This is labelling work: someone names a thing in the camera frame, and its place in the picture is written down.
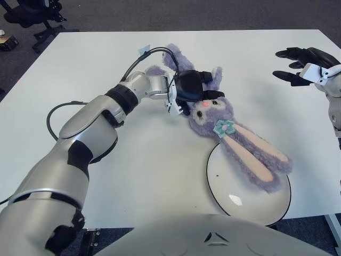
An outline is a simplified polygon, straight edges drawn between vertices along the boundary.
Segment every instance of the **gray carpet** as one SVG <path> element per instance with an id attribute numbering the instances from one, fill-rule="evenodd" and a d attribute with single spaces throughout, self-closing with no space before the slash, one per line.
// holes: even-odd
<path id="1" fill-rule="evenodd" d="M 15 0 L 8 3 L 16 5 Z M 61 13 L 68 19 L 63 25 L 81 31 L 320 29 L 341 47 L 340 0 L 61 0 L 61 3 Z M 8 24 L 2 18 L 4 12 L 0 8 L 0 29 L 20 42 L 11 52 L 0 51 L 0 87 L 8 92 L 38 57 L 31 49 L 35 43 L 32 34 L 44 26 L 23 29 Z M 336 255 L 324 217 L 282 220 L 277 228 Z M 128 231 L 105 230 L 95 251 Z M 82 234 L 63 255 L 77 255 Z"/>

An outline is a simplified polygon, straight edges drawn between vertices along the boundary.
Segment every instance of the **stuffed bunny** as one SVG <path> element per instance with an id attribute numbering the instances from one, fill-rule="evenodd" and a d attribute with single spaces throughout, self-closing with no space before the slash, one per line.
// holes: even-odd
<path id="1" fill-rule="evenodd" d="M 194 69 L 194 65 L 182 55 L 177 46 L 170 44 L 167 47 L 174 52 L 180 72 Z M 163 62 L 175 70 L 175 65 L 168 54 L 163 55 Z M 157 66 L 146 70 L 147 75 L 164 73 L 165 71 Z M 213 69 L 212 77 L 211 82 L 203 84 L 204 90 L 219 89 L 222 68 Z M 292 170 L 293 164 L 289 157 L 235 120 L 233 108 L 225 97 L 191 104 L 189 123 L 199 135 L 219 141 L 226 152 L 239 162 L 242 172 L 250 182 L 268 193 L 281 188 L 278 174 L 288 174 Z"/>

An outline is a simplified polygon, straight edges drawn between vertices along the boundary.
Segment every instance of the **table leg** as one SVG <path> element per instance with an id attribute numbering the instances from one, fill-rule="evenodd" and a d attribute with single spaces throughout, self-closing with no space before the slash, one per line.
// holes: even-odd
<path id="1" fill-rule="evenodd" d="M 326 218 L 326 221 L 337 244 L 335 251 L 337 255 L 341 256 L 341 225 L 335 214 L 325 215 L 324 217 Z"/>

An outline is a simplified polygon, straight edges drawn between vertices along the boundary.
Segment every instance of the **chair base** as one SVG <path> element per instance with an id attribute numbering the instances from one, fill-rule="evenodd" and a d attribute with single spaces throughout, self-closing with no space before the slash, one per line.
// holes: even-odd
<path id="1" fill-rule="evenodd" d="M 32 49 L 36 53 L 41 53 L 42 51 L 38 48 L 42 45 L 50 36 L 56 37 L 61 32 L 79 32 L 79 29 L 65 29 L 63 25 L 59 25 L 57 27 L 51 27 L 48 24 L 46 25 L 46 29 L 40 33 L 33 34 L 37 39 L 37 43 L 32 46 Z"/>

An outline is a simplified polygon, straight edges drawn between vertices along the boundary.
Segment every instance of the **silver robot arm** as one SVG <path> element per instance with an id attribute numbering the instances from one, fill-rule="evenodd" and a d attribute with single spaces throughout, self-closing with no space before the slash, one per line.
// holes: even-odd
<path id="1" fill-rule="evenodd" d="M 136 72 L 75 114 L 0 213 L 1 255 L 59 255 L 73 241 L 84 225 L 89 163 L 114 148 L 115 128 L 142 98 L 167 99 L 168 88 L 167 76 Z"/>

